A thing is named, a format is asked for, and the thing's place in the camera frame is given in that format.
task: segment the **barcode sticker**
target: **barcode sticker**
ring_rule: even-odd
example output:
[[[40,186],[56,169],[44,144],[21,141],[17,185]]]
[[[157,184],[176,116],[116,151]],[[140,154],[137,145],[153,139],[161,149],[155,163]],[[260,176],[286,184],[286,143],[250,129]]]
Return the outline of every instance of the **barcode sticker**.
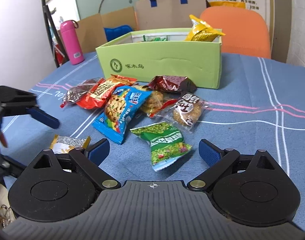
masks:
[[[78,57],[80,57],[80,56],[81,56],[81,53],[80,53],[80,52],[77,52],[77,53],[75,53],[75,54],[73,55],[74,58],[78,58]]]

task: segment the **white brick wall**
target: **white brick wall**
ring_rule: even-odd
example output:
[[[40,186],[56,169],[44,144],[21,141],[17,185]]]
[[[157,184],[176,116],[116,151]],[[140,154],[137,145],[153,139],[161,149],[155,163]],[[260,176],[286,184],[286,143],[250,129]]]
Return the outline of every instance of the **white brick wall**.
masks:
[[[305,0],[292,0],[292,27],[287,63],[305,66]]]

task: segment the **white wall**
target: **white wall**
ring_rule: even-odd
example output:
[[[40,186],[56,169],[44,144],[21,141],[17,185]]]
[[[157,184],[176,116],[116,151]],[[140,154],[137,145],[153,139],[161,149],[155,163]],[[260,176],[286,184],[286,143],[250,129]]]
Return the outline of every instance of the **white wall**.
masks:
[[[0,85],[28,90],[55,69],[41,0],[0,0]]]
[[[292,0],[292,28],[287,63],[305,66],[305,0]]]
[[[48,3],[49,10],[56,8],[56,12],[52,15],[54,25],[57,29],[60,28],[60,16],[64,21],[75,20],[79,21],[79,13],[76,0],[50,0]]]

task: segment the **blue snack package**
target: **blue snack package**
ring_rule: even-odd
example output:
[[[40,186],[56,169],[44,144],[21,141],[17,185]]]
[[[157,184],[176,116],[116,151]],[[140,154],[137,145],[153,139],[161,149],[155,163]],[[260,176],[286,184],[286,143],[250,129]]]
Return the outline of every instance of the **blue snack package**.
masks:
[[[141,91],[130,86],[117,88],[93,127],[115,143],[122,144],[127,124],[150,94],[151,91]]]

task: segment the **green box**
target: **green box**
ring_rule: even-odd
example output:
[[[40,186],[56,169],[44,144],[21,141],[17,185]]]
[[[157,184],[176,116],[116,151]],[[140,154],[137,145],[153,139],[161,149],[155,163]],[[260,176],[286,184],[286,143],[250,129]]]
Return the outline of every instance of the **green box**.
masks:
[[[96,49],[106,78],[110,74],[149,82],[154,76],[187,76],[198,87],[218,89],[221,37],[213,42],[184,41],[190,28],[127,33]],[[140,42],[156,37],[167,41]]]

